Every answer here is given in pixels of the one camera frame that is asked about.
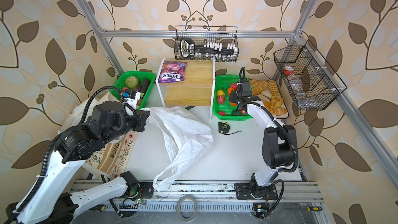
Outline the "cream canvas tote bag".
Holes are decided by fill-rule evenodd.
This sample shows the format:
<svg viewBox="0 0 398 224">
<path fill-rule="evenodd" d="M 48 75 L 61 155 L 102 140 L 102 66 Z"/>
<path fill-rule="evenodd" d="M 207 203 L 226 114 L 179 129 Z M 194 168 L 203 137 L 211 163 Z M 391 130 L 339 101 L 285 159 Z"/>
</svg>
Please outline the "cream canvas tote bag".
<svg viewBox="0 0 398 224">
<path fill-rule="evenodd" d="M 75 108 L 64 122 L 55 150 L 62 162 L 84 161 L 83 167 L 95 176 L 116 178 L 126 169 L 137 133 L 130 131 L 115 140 L 98 140 L 93 136 L 93 108 L 105 101 L 117 101 L 111 93 Z"/>
</svg>

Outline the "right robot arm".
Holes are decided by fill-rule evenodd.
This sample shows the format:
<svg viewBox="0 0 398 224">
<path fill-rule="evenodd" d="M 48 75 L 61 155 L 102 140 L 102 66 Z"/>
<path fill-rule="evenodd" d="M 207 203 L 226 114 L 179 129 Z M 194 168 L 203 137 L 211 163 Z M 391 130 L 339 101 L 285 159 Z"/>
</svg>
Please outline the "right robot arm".
<svg viewBox="0 0 398 224">
<path fill-rule="evenodd" d="M 240 69 L 237 90 L 231 92 L 229 102 L 237 105 L 236 113 L 244 111 L 263 129 L 261 153 L 264 164 L 252 175 L 249 183 L 250 195 L 262 199 L 273 185 L 281 181 L 276 179 L 280 173 L 293 173 L 297 169 L 296 130 L 278 120 L 254 95 L 244 67 Z"/>
</svg>

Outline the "white plastic grocery bag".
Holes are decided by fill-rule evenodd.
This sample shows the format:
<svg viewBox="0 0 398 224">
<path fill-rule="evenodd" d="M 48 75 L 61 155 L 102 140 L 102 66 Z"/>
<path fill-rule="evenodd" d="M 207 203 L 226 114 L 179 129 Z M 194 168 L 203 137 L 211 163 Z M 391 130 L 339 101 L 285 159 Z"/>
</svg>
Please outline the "white plastic grocery bag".
<svg viewBox="0 0 398 224">
<path fill-rule="evenodd" d="M 153 180 L 156 191 L 167 191 L 180 177 L 212 148 L 214 136 L 211 128 L 182 106 L 146 107 L 150 116 L 146 120 L 158 127 L 171 164 Z"/>
</svg>

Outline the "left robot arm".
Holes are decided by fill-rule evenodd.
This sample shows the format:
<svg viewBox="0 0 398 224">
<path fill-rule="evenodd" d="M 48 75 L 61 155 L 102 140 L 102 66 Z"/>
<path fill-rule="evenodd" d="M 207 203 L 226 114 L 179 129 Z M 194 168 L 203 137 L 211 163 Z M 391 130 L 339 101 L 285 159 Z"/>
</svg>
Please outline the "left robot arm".
<svg viewBox="0 0 398 224">
<path fill-rule="evenodd" d="M 67 184 L 94 152 L 131 131 L 144 131 L 150 112 L 137 109 L 141 93 L 126 89 L 118 94 L 119 101 L 96 106 L 88 99 L 79 123 L 50 142 L 35 184 L 20 202 L 8 205 L 8 223 L 69 224 L 107 200 L 133 198 L 141 193 L 139 181 L 130 172 L 89 190 L 65 192 Z"/>
</svg>

